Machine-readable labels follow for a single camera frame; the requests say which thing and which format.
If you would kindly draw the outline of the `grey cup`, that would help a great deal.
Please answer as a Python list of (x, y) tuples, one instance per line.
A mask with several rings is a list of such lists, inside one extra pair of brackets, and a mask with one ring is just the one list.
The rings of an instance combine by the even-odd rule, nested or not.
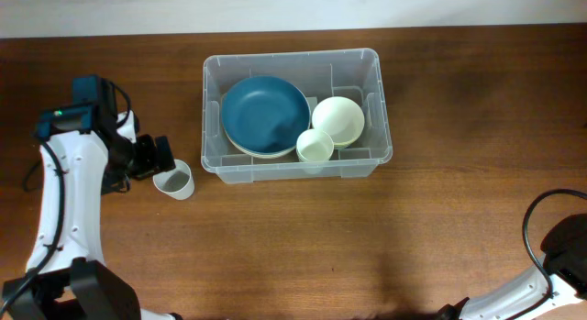
[(187, 163), (175, 160), (175, 168), (152, 177), (155, 187), (176, 200), (186, 200), (194, 194), (194, 176)]

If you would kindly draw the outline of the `beige plate bowl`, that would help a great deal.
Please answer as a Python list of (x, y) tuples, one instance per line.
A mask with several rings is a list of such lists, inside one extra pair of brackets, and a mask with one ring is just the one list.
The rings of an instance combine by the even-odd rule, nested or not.
[(270, 153), (261, 153), (261, 152), (256, 152), (250, 149), (246, 149), (242, 146), (240, 146), (238, 143), (234, 142), (232, 139), (229, 140), (230, 143), (238, 150), (240, 150), (241, 152), (252, 156), (253, 158), (259, 158), (259, 159), (277, 159), (280, 157), (283, 157), (287, 154), (289, 154), (290, 152), (292, 152), (294, 150), (294, 147), (288, 148), (288, 149), (284, 149), (281, 151), (277, 151), (277, 152), (270, 152)]
[(227, 139), (238, 150), (254, 158), (276, 159), (283, 157), (295, 148), (300, 130), (275, 128), (245, 128), (237, 132), (235, 128), (224, 129)]

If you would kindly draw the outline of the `blue plate bowl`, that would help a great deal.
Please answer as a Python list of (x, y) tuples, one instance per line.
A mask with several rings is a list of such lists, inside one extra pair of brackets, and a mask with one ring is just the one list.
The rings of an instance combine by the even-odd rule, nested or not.
[(304, 94), (292, 83), (274, 76), (255, 76), (228, 90), (221, 120), (224, 129), (235, 128), (237, 132), (282, 127), (302, 134), (310, 128), (311, 110)]

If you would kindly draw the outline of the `cream white cup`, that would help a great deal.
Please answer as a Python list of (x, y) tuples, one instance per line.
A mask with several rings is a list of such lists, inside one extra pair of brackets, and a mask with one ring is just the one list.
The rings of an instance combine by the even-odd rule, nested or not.
[(318, 129), (308, 129), (296, 141), (296, 153), (301, 162), (323, 162), (330, 160), (334, 152), (334, 142), (328, 133)]

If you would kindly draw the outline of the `white small bowl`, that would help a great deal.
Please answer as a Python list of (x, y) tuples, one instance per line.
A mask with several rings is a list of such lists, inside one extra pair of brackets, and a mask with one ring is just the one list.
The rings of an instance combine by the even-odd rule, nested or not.
[(333, 142), (345, 142), (360, 137), (365, 116), (353, 100), (332, 96), (317, 104), (312, 114), (312, 127), (328, 133)]

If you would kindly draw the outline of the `mint green cup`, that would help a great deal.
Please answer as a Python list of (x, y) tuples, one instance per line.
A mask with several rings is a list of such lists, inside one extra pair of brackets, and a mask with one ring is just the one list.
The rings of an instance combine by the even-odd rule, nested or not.
[(321, 173), (327, 164), (327, 160), (305, 160), (300, 158), (299, 161), (303, 163), (302, 171), (310, 175)]

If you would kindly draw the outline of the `yellow small bowl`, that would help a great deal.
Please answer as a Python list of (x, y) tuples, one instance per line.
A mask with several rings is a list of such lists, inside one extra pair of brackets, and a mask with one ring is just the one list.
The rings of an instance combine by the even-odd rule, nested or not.
[(345, 142), (333, 142), (334, 148), (335, 149), (345, 149), (350, 147), (353, 143), (357, 142), (360, 139), (360, 137), (354, 138), (352, 140), (348, 140)]

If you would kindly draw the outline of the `mint green small bowl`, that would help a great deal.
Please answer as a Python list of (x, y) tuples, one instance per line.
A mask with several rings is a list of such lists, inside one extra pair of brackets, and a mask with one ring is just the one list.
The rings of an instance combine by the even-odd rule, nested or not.
[(352, 144), (334, 144), (335, 150), (348, 149)]

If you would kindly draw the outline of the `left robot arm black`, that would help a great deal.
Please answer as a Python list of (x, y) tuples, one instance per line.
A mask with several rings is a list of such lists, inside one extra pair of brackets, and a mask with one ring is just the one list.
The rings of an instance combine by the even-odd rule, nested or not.
[(142, 308), (105, 265), (101, 197), (175, 167), (165, 137), (138, 135), (134, 114), (72, 105), (41, 114), (43, 168), (38, 234), (23, 277), (5, 282), (2, 314), (14, 319), (174, 319)]

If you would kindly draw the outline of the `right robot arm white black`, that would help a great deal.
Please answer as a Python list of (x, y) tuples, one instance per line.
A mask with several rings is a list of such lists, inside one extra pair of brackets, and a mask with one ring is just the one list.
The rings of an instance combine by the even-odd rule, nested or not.
[(493, 292), (447, 304), (433, 317), (449, 320), (535, 319), (561, 306), (586, 300), (586, 215), (570, 215), (555, 225), (543, 239), (540, 262), (552, 281), (548, 284), (536, 267), (531, 267)]

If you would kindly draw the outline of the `white label in container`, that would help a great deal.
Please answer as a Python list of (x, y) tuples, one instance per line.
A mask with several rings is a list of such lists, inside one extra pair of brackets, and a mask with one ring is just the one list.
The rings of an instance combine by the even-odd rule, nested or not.
[(310, 110), (314, 111), (314, 109), (317, 106), (317, 98), (316, 97), (307, 97), (306, 100), (310, 106)]

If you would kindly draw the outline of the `clear plastic storage container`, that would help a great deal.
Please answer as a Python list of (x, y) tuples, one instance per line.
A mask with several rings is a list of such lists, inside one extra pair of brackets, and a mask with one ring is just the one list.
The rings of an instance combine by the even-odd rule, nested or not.
[[(335, 150), (325, 169), (302, 171), (294, 152), (277, 159), (253, 158), (227, 139), (221, 106), (228, 90), (243, 79), (270, 75), (282, 78), (317, 103), (331, 96), (356, 102), (365, 115), (360, 139)], [(203, 63), (201, 164), (226, 184), (321, 177), (369, 176), (393, 156), (381, 64), (373, 49), (320, 50), (242, 55), (213, 55)]]

